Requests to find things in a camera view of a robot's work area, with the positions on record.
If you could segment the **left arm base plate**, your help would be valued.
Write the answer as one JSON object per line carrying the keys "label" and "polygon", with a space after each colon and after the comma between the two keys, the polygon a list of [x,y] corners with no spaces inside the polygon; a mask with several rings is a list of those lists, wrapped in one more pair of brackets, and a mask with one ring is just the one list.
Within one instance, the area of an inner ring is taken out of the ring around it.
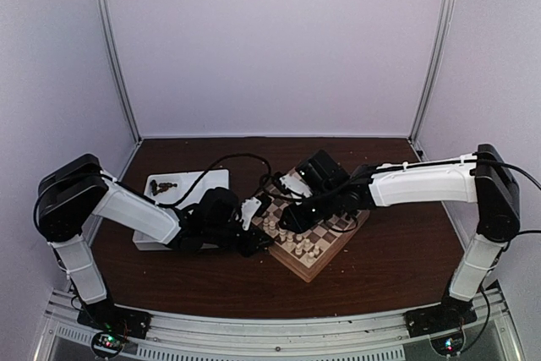
{"label": "left arm base plate", "polygon": [[77,322],[116,336],[145,339],[150,328],[151,315],[115,305],[90,306],[80,310]]}

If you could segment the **wooden chess board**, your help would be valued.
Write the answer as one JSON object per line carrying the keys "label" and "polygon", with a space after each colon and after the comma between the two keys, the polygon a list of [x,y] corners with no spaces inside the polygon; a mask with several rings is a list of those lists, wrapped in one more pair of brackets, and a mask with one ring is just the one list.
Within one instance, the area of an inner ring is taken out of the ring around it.
{"label": "wooden chess board", "polygon": [[273,199],[261,216],[253,218],[252,225],[274,240],[268,248],[270,254],[307,283],[318,276],[369,219],[368,211],[360,211],[354,217],[333,216],[297,234],[279,226],[286,207],[286,201]]}

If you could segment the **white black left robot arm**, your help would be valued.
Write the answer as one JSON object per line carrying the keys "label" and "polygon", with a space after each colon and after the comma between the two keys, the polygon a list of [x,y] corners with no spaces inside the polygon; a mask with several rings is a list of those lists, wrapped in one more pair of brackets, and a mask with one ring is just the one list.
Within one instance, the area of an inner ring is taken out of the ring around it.
{"label": "white black left robot arm", "polygon": [[234,250],[250,257],[272,245],[253,226],[261,202],[239,199],[229,188],[210,186],[215,165],[200,172],[180,172],[171,184],[181,192],[154,199],[106,171],[99,159],[84,154],[46,175],[37,186],[33,221],[60,262],[89,317],[104,331],[121,324],[110,290],[94,260],[84,227],[91,218],[124,233],[138,233],[167,251]]}

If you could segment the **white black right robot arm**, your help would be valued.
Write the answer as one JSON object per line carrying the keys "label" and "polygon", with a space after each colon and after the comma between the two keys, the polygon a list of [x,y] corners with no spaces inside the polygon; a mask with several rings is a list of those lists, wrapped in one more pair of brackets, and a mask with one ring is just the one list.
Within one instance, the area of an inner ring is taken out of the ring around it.
{"label": "white black right robot arm", "polygon": [[351,172],[319,150],[297,164],[291,175],[279,176],[278,185],[292,195],[280,224],[294,232],[332,216],[396,206],[428,205],[441,211],[453,203],[476,207],[473,237],[434,308],[434,322],[445,329],[471,308],[484,278],[521,228],[518,183],[490,144],[456,158],[361,164]]}

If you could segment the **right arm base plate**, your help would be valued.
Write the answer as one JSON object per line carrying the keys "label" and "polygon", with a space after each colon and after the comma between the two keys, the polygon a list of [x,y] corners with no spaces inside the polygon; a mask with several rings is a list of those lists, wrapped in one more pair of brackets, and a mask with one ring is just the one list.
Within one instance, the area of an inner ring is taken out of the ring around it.
{"label": "right arm base plate", "polygon": [[465,306],[436,304],[409,310],[404,314],[407,331],[411,338],[458,329],[477,319],[477,314],[471,304]]}

